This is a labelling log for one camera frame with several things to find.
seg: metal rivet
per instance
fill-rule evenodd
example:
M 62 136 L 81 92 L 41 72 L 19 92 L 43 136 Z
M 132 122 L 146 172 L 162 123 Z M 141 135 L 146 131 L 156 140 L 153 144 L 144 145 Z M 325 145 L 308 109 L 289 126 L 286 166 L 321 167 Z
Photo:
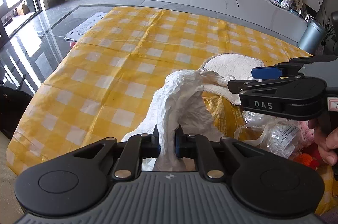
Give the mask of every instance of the metal rivet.
M 131 176 L 131 171 L 128 170 L 118 170 L 115 172 L 117 178 L 128 178 Z
M 210 178 L 221 178 L 224 175 L 224 173 L 220 170 L 211 170 L 208 171 L 207 175 Z

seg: finger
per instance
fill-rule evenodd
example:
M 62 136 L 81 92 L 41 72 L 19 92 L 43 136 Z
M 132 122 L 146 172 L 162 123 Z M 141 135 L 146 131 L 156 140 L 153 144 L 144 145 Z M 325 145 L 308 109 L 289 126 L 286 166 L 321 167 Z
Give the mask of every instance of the finger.
M 314 129 L 315 127 L 318 127 L 319 126 L 318 120 L 316 118 L 309 120 L 308 126 L 309 126 L 309 129 Z
M 326 146 L 330 150 L 338 148 L 338 128 L 334 129 L 326 138 Z
M 318 146 L 318 151 L 323 161 L 333 166 L 337 163 L 337 154 L 334 151 L 326 151 L 322 147 Z
M 315 143 L 318 145 L 318 147 L 321 147 L 325 151 L 330 151 L 330 149 L 326 145 L 326 138 L 327 136 L 322 133 L 320 127 L 315 128 L 314 132 L 314 138 L 315 138 Z

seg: gray cylindrical container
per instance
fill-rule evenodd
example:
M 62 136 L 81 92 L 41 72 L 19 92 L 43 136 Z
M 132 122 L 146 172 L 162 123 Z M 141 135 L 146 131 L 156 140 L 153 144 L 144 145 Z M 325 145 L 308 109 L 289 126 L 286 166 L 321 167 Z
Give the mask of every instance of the gray cylindrical container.
M 307 29 L 298 42 L 298 47 L 308 53 L 314 54 L 325 37 L 326 31 L 314 20 L 309 20 L 307 26 Z

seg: yellow checkered tablecloth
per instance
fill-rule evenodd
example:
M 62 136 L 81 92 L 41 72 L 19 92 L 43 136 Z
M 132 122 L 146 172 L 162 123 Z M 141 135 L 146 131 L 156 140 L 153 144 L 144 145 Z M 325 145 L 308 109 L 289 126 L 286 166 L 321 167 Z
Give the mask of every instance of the yellow checkered tablecloth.
M 107 136 L 120 140 L 144 119 L 167 75 L 198 69 L 220 53 L 248 55 L 266 65 L 309 55 L 215 18 L 115 7 L 39 88 L 8 147 L 8 165 L 19 174 Z

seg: white plastic bag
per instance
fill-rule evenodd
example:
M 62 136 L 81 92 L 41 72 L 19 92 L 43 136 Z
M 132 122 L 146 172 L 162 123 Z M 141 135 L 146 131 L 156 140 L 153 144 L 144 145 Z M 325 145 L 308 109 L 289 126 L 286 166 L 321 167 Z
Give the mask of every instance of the white plastic bag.
M 181 70 L 167 76 L 164 86 L 155 92 L 145 119 L 122 139 L 127 141 L 136 134 L 152 134 L 157 124 L 161 153 L 157 159 L 143 160 L 143 170 L 182 172 L 195 169 L 192 159 L 179 159 L 175 155 L 175 129 L 179 124 L 185 134 L 202 134 L 210 141 L 219 141 L 223 136 L 207 111 L 203 91 L 199 71 Z

